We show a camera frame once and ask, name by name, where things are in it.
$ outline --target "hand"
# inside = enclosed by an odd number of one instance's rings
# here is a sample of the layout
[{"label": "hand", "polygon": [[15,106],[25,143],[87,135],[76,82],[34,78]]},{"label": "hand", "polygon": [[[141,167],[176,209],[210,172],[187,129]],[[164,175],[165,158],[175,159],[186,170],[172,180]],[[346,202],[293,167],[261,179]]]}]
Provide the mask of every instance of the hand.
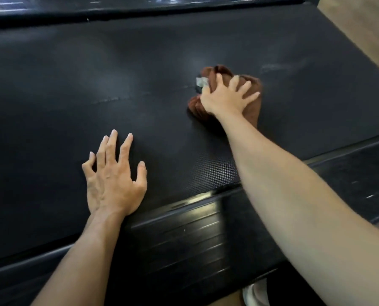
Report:
[{"label": "hand", "polygon": [[243,99],[244,94],[250,89],[252,83],[247,81],[236,91],[239,84],[239,76],[235,75],[226,87],[223,83],[222,75],[216,74],[217,87],[211,93],[209,86],[202,88],[201,103],[207,113],[217,117],[219,113],[236,112],[242,114],[243,109],[252,101],[256,100],[260,92],[255,92]]},{"label": "hand", "polygon": [[147,170],[141,161],[137,167],[137,180],[131,180],[129,153],[133,135],[130,133],[120,147],[116,161],[117,131],[105,136],[97,152],[97,172],[92,166],[96,156],[90,152],[89,160],[82,164],[87,182],[87,204],[90,213],[101,207],[121,212],[123,216],[137,210],[147,190]]}]

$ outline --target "treadmill belt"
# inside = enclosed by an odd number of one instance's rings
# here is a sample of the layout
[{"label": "treadmill belt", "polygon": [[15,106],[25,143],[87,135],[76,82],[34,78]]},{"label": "treadmill belt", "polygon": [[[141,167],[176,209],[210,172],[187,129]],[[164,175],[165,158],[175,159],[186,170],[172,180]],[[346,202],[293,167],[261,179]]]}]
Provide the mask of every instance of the treadmill belt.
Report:
[{"label": "treadmill belt", "polygon": [[204,66],[264,84],[260,130],[307,159],[379,135],[379,69],[314,6],[0,31],[0,257],[82,231],[80,165],[134,134],[139,213],[239,180],[227,139],[186,107]]}]

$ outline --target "forearm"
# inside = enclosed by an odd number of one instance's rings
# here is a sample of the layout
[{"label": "forearm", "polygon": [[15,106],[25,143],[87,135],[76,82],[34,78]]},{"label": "forearm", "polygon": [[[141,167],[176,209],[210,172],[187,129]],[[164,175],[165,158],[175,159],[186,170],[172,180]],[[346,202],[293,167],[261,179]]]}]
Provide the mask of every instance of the forearm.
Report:
[{"label": "forearm", "polygon": [[103,305],[123,218],[106,208],[92,214],[84,232],[32,305]]},{"label": "forearm", "polygon": [[252,205],[291,263],[329,305],[379,305],[379,230],[241,114],[217,118]]}]

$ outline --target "treadmill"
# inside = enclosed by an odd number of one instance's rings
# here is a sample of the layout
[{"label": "treadmill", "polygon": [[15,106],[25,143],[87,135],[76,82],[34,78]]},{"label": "treadmill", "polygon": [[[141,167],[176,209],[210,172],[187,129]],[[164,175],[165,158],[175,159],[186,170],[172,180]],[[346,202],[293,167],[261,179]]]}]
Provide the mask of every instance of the treadmill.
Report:
[{"label": "treadmill", "polygon": [[187,111],[204,66],[259,77],[259,130],[378,222],[379,68],[318,1],[0,0],[0,305],[29,305],[80,236],[80,166],[112,129],[148,191],[107,305],[206,305],[286,261],[226,136]]}]

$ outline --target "brown towel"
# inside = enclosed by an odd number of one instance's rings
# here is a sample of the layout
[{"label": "brown towel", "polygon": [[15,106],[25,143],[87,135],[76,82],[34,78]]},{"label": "brown towel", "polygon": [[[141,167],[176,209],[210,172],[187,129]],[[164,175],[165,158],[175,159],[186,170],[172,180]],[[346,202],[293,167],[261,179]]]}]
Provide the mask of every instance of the brown towel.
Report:
[{"label": "brown towel", "polygon": [[[209,87],[211,89],[211,92],[214,92],[217,87],[216,73],[222,74],[223,83],[225,84],[226,87],[229,86],[229,81],[234,76],[231,70],[229,70],[224,65],[217,65],[214,67],[212,66],[205,67],[201,72],[201,76],[207,77],[209,79]],[[243,96],[243,98],[246,98],[257,91],[262,93],[263,86],[262,86],[261,81],[258,78],[255,78],[249,75],[240,75],[239,84],[236,90],[238,90],[248,80],[252,82],[252,85],[250,89],[248,90],[248,92],[246,92],[246,94]],[[262,95],[260,95],[255,101],[249,103],[243,110],[243,116],[255,128],[257,128],[258,126],[258,117],[259,117],[261,106],[262,106]],[[212,115],[208,114],[205,108],[203,107],[201,103],[201,95],[192,97],[188,103],[188,108],[196,118],[198,118],[199,120],[203,122],[209,121],[211,118],[214,118]]]}]

